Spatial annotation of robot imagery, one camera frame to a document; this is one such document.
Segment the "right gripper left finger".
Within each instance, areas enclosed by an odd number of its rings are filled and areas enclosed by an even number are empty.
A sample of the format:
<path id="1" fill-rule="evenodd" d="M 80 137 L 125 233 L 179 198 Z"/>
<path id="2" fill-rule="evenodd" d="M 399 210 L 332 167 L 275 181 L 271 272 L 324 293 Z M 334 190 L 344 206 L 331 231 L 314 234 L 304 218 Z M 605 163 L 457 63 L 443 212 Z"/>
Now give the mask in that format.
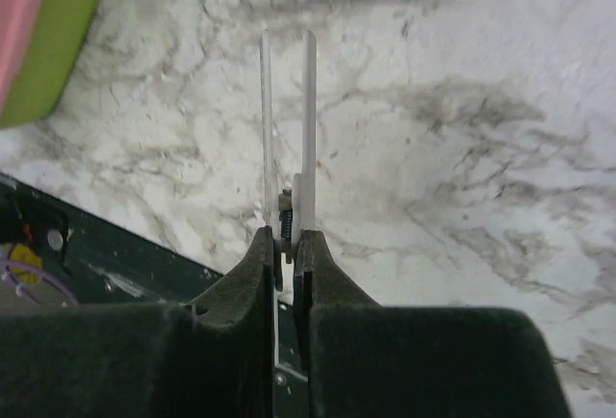
<path id="1" fill-rule="evenodd" d="M 270 417 L 274 241 L 187 302 L 36 308 L 1 318 L 5 417 Z"/>

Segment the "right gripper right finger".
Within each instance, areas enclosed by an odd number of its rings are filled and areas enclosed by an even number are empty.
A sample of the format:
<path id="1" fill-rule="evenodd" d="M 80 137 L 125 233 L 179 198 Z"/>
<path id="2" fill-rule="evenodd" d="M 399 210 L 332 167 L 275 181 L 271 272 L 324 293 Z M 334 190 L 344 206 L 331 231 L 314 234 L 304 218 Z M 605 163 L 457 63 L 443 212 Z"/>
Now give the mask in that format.
<path id="1" fill-rule="evenodd" d="M 392 307 L 303 233 L 294 314 L 314 417 L 567 417 L 544 337 L 503 307 Z"/>

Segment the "clear bag sealing clip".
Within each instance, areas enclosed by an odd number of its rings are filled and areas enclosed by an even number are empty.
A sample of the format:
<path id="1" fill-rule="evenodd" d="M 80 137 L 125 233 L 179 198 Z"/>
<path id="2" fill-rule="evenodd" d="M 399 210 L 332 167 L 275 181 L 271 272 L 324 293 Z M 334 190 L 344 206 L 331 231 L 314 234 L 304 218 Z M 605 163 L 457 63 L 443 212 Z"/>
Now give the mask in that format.
<path id="1" fill-rule="evenodd" d="M 317 40 L 306 30 L 302 36 L 302 166 L 292 187 L 279 189 L 274 162 L 272 67 L 270 34 L 260 39 L 261 109 L 264 150 L 264 220 L 271 228 L 277 249 L 291 264 L 301 233 L 316 227 L 317 167 Z"/>

